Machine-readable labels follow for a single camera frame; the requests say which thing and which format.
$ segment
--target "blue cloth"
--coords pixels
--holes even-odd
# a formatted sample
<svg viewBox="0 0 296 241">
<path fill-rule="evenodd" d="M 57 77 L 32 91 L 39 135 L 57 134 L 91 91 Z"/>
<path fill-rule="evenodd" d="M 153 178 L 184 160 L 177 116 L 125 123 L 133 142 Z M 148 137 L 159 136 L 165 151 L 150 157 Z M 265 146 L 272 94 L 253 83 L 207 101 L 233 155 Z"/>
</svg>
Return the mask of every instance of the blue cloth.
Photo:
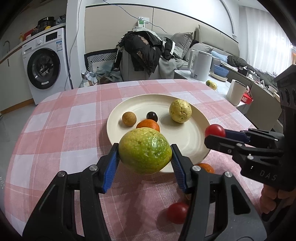
<svg viewBox="0 0 296 241">
<path fill-rule="evenodd" d="M 215 51 L 212 51 L 211 54 L 212 54 L 214 57 L 220 59 L 221 61 L 224 61 L 225 63 L 227 63 L 227 56 L 226 56 L 226 55 L 219 54 L 219 53 L 217 53 L 217 52 L 215 52 Z"/>
</svg>

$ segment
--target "human hand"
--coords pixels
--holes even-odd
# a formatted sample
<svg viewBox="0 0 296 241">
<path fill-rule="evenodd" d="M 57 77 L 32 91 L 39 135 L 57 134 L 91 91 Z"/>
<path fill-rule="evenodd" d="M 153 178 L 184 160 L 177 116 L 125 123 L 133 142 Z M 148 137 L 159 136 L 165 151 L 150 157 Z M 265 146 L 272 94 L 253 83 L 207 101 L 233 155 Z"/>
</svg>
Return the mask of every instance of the human hand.
<svg viewBox="0 0 296 241">
<path fill-rule="evenodd" d="M 260 207 L 262 212 L 267 214 L 270 211 L 273 211 L 276 208 L 274 199 L 277 197 L 279 199 L 287 199 L 283 207 L 289 206 L 296 198 L 296 188 L 291 192 L 286 192 L 283 190 L 277 191 L 273 187 L 264 184 L 260 197 Z"/>
</svg>

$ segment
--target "wooden baseboard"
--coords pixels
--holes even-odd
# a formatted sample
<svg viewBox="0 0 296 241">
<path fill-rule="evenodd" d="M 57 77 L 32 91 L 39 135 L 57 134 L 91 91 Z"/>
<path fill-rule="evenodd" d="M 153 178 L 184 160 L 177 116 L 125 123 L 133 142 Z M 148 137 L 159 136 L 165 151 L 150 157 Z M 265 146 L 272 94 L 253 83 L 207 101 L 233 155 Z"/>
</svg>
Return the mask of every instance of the wooden baseboard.
<svg viewBox="0 0 296 241">
<path fill-rule="evenodd" d="M 23 101 L 23 102 L 21 102 L 21 103 L 18 103 L 18 104 L 16 104 L 16 105 L 13 105 L 13 106 L 11 106 L 11 107 L 5 109 L 5 110 L 2 110 L 2 111 L 1 111 L 1 114 L 2 114 L 2 115 L 7 114 L 7 113 L 9 113 L 9 112 L 12 112 L 12 111 L 14 111 L 14 110 L 17 110 L 17 109 L 23 108 L 23 107 L 25 107 L 25 106 L 27 106 L 27 105 L 31 105 L 31 104 L 34 104 L 34 100 L 33 100 L 33 99 L 29 99 L 29 100 Z"/>
</svg>

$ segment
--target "white kettle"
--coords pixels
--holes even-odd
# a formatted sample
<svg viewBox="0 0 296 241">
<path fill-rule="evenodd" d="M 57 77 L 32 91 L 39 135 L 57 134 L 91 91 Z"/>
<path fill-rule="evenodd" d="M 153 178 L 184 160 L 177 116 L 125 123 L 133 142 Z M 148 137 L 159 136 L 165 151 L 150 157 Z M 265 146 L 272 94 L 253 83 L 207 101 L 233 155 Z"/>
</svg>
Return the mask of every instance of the white kettle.
<svg viewBox="0 0 296 241">
<path fill-rule="evenodd" d="M 193 66 L 191 68 L 192 58 L 194 57 Z M 190 76 L 200 81 L 207 81 L 211 68 L 213 55 L 200 50 L 191 50 L 188 69 L 190 70 Z"/>
</svg>

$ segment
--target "blue bowl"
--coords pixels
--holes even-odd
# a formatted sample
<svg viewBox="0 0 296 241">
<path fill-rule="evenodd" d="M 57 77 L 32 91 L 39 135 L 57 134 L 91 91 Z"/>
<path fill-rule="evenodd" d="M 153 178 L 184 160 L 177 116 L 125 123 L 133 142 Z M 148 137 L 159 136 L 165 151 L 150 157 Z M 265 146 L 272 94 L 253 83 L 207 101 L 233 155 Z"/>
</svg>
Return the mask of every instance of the blue bowl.
<svg viewBox="0 0 296 241">
<path fill-rule="evenodd" d="M 223 67 L 220 67 L 218 65 L 214 65 L 214 74 L 225 78 L 228 75 L 228 73 L 229 73 L 229 70 L 227 70 Z"/>
</svg>

